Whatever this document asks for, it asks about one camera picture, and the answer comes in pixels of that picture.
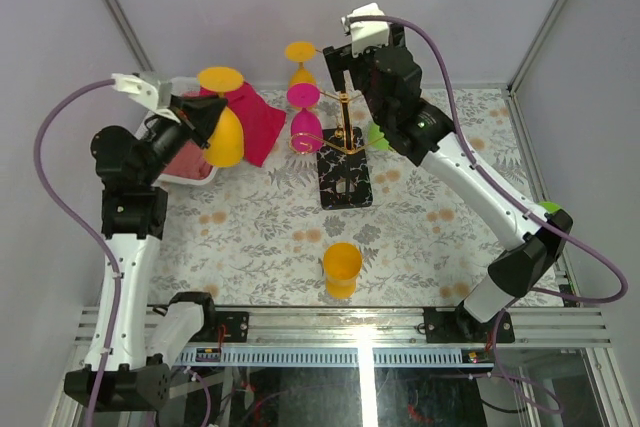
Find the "orange plastic wine glass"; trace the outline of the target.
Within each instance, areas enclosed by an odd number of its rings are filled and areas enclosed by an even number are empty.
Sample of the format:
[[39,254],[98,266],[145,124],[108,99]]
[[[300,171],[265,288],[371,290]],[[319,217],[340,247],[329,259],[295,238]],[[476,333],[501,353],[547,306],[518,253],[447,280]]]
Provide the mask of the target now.
[[312,60],[315,54],[316,48],[307,41],[295,41],[285,48],[284,55],[286,59],[297,65],[297,70],[289,80],[289,87],[298,84],[316,84],[314,75],[305,66],[305,63]]

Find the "magenta plastic wine glass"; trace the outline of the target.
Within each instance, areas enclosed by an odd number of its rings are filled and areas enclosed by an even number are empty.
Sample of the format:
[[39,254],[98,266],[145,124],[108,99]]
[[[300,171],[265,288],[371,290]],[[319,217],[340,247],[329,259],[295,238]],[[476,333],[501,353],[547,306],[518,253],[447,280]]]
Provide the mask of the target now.
[[289,88],[287,100],[298,108],[291,122],[291,148],[299,154],[310,154],[322,146],[322,126],[312,108],[320,99],[319,89],[311,83],[298,83]]

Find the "green wine glass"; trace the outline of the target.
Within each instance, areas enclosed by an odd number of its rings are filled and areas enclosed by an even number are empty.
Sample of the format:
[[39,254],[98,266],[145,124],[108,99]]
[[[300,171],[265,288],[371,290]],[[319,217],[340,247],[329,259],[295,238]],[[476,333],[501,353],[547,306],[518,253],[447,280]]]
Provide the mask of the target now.
[[375,123],[371,122],[369,124],[367,130],[367,142],[368,145],[380,151],[390,151],[391,147],[388,140],[385,138],[384,134],[380,130],[380,127]]
[[560,205],[551,201],[540,201],[539,205],[543,207],[548,214],[555,214],[562,209]]

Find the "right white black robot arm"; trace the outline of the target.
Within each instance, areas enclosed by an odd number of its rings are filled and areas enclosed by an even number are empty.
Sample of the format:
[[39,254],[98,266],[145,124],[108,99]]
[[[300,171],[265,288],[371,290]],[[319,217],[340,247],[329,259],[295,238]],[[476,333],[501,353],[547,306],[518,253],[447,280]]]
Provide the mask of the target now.
[[467,341],[491,339],[499,311],[526,296],[560,257],[571,216],[522,196],[471,149],[450,114],[423,98],[422,70],[400,25],[322,55],[335,90],[351,84],[360,92],[390,147],[451,188],[503,247],[448,326]]

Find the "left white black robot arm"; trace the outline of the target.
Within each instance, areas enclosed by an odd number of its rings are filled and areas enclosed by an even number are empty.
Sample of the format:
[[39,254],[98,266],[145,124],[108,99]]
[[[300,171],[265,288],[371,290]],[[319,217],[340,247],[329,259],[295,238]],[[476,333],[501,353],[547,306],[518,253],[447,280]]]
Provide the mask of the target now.
[[160,410],[169,398],[170,369],[184,347],[219,332],[213,298],[204,292],[175,294],[150,337],[145,321],[168,204],[167,191],[156,182],[188,142],[208,146],[227,104],[215,94],[172,97],[176,119],[158,117],[142,137],[108,126],[92,139],[103,184],[98,239],[106,248],[105,278],[84,365],[64,379],[65,394],[88,411]]

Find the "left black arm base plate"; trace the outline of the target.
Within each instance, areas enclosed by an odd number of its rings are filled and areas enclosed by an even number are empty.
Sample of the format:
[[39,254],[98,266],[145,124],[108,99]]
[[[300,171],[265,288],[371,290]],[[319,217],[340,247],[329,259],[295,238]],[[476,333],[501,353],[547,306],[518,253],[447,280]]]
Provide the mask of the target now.
[[203,328],[191,339],[191,342],[226,345],[246,343],[250,327],[248,311],[217,311],[212,321],[205,321]]

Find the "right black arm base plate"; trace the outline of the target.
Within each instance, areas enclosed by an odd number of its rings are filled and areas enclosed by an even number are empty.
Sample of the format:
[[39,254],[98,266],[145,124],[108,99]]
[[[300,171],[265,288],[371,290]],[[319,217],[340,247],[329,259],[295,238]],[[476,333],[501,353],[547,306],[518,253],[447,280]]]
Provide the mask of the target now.
[[492,343],[494,330],[497,330],[499,344],[515,342],[514,327],[508,313],[504,313],[501,318],[494,315],[489,321],[482,323],[474,319],[462,306],[425,307],[423,324],[426,340],[430,343]]

